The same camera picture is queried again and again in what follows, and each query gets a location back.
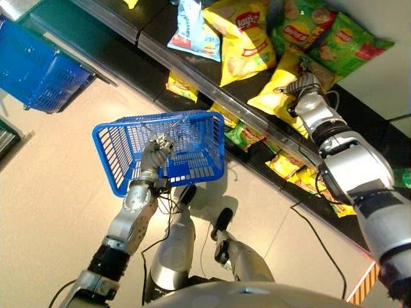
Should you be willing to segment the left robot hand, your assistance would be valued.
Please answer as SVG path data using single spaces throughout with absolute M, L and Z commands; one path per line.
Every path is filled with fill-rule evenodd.
M 159 168 L 174 153 L 175 141 L 166 133 L 152 136 L 146 143 L 140 163 L 140 177 L 158 178 Z

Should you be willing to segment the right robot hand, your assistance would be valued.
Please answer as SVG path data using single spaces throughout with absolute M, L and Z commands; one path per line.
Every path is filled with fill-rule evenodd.
M 287 86 L 276 87 L 276 94 L 287 94 L 291 96 L 299 95 L 304 90 L 321 89 L 319 80 L 313 73 L 303 73 L 295 81 L 292 81 Z

